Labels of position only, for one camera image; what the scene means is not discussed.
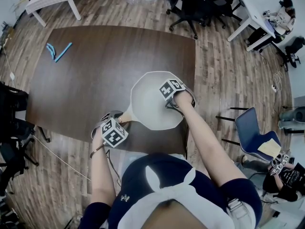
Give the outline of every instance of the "person's left hand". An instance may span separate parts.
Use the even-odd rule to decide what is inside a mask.
[[[118,118],[118,122],[121,123],[125,123],[125,122],[129,122],[132,120],[132,117],[130,116],[130,114],[124,112],[119,118]]]

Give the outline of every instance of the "wire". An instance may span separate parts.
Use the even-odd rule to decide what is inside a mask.
[[[270,65],[270,63],[269,63],[269,61],[260,53],[260,55],[262,56],[262,58],[263,58],[263,62],[264,62],[264,64],[267,64],[268,66],[269,66],[269,69],[270,69],[270,72],[271,72],[271,75],[273,76],[273,82],[274,82],[274,84],[275,84],[275,86],[276,86],[276,92],[275,92],[275,99],[274,99],[274,104],[273,104],[273,110],[277,113],[277,114],[279,114],[279,112],[278,111],[276,111],[276,109],[275,109],[275,104],[276,104],[276,99],[277,99],[277,94],[278,94],[278,92],[281,92],[282,91],[282,78],[283,78],[283,74],[282,74],[282,72],[280,72],[279,70],[278,70],[278,68],[277,68],[277,63],[276,63],[276,60],[275,60],[275,55],[274,55],[274,53],[272,53],[272,55],[273,55],[273,59],[274,59],[274,62],[275,62],[275,66],[276,66],[276,70],[277,70],[277,73],[275,73],[275,74],[273,74],[273,72],[272,72],[272,68],[271,68],[271,65]]]
[[[274,55],[274,53],[272,53],[272,55],[273,55],[273,59],[274,59],[274,62],[275,62],[275,66],[276,66],[276,70],[277,70],[277,73],[275,73],[274,74],[274,81],[275,81],[275,85],[276,85],[276,87],[277,87],[277,89],[278,89],[278,91],[282,91],[282,78],[283,78],[283,74],[282,74],[282,72],[280,72],[279,70],[278,70],[278,68],[277,68],[277,63],[276,63],[276,60],[275,60],[275,55]]]
[[[9,62],[8,56],[6,55],[6,52],[5,52],[5,48],[4,48],[4,46],[3,46],[3,50],[4,50],[4,54],[5,54],[6,60],[7,60],[8,65],[9,65],[10,73],[12,74],[13,72],[11,71],[11,68],[10,68],[10,62]]]
[[[119,173],[115,170],[115,168],[114,168],[114,166],[113,166],[113,163],[112,163],[112,161],[111,161],[111,159],[110,159],[110,149],[108,149],[108,151],[106,152],[106,157],[109,159],[109,163],[110,163],[110,165],[111,165],[111,167],[112,167],[112,169],[114,170],[114,172],[115,172],[115,174],[117,175],[117,179],[116,179],[116,183],[120,186],[120,187],[122,187],[122,181],[121,181],[121,177],[120,177],[120,175],[119,175]]]
[[[74,169],[72,166],[70,166],[68,163],[66,163],[65,161],[63,161],[60,157],[58,157],[55,153],[53,153],[45,144],[42,143],[41,140],[39,140],[35,135],[33,135],[34,138],[36,138],[46,149],[48,149],[53,155],[55,155],[58,159],[60,159],[63,163],[65,163],[67,166],[69,166],[71,169],[73,169],[76,173],[80,174],[81,176],[85,177],[86,179],[88,179],[89,181],[91,181],[89,178],[87,178],[85,175],[83,175],[81,172],[77,171],[76,169]]]

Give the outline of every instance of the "floor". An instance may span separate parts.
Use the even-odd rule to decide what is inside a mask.
[[[8,44],[10,67],[15,73],[15,86],[29,91],[31,79],[39,55],[52,29],[80,25],[122,25],[169,32],[169,26],[178,17],[166,15],[169,2],[155,0],[152,4],[129,5],[125,0],[74,0],[82,17],[77,21],[67,2],[46,7],[41,17],[47,23],[42,27],[37,20],[23,15],[15,34]],[[292,102],[288,74],[280,67],[281,59],[274,47],[268,47],[263,55],[270,63],[255,52],[246,52],[244,39],[252,32],[246,29],[232,42],[226,38],[238,27],[238,21],[224,18],[227,28],[213,21],[211,27],[202,28],[196,24],[199,39],[196,41],[195,95],[198,98],[197,111],[210,125],[218,139],[237,141],[234,125],[229,121],[218,121],[215,116],[237,117],[242,111],[233,111],[232,106],[255,107],[262,133],[275,130],[282,147],[289,149],[290,137],[277,127],[278,114],[282,105]],[[181,23],[172,33],[192,37],[187,23]],[[5,56],[0,57],[0,80],[11,84]],[[273,74],[283,74],[281,92],[271,89]],[[47,132],[52,142],[48,148],[73,168],[90,177],[89,143],[74,140],[56,133]],[[242,152],[238,146],[221,142],[232,159]],[[189,139],[189,161],[199,170],[203,165],[193,143]],[[63,228],[74,215],[81,214],[90,202],[90,181],[73,171],[51,154],[39,141],[30,146],[29,154],[40,165],[29,164],[29,170],[15,178],[8,187],[14,192],[10,199],[22,221],[28,228]],[[115,167],[124,152],[111,151]],[[264,207],[263,224],[272,214]]]

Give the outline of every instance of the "paper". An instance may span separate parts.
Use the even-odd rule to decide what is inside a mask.
[[[281,146],[279,146],[278,143],[273,139],[270,139],[268,142],[263,143],[258,148],[258,151],[276,158],[281,151]]]

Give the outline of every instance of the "person's hand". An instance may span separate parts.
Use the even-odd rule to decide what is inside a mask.
[[[120,124],[125,123],[125,122],[129,122],[132,120],[132,117],[130,116],[130,114],[124,112],[119,118],[118,118],[118,122]]]
[[[193,97],[187,91],[177,93],[173,99],[181,109],[184,109],[187,106],[192,106]]]

